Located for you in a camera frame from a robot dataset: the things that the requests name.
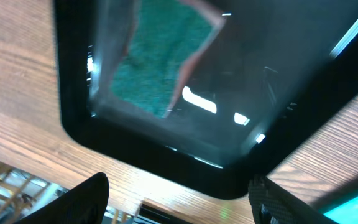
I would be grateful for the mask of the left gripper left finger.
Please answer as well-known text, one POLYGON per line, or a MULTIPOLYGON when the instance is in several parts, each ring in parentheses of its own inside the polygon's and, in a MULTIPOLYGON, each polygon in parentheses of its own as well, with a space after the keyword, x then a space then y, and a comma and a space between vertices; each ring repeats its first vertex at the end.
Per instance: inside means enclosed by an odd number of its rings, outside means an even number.
POLYGON ((17 224, 101 224, 109 198, 109 181, 98 172, 17 224))

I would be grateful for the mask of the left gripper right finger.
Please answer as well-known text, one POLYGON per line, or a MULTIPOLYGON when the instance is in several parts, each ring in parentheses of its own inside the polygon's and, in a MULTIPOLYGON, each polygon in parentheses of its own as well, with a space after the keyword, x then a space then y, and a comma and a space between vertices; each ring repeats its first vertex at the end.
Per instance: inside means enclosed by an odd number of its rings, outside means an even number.
POLYGON ((296 198, 264 176, 250 180, 249 202, 256 224, 335 224, 336 222, 296 198))

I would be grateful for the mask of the green and pink sponge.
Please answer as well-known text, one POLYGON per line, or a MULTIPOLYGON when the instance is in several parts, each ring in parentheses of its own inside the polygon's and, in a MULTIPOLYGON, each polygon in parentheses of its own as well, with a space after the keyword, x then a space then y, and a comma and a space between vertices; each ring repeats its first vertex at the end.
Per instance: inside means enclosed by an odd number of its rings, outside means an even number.
POLYGON ((209 1, 138 1, 113 94, 166 117, 201 56, 223 27, 222 10, 209 1))

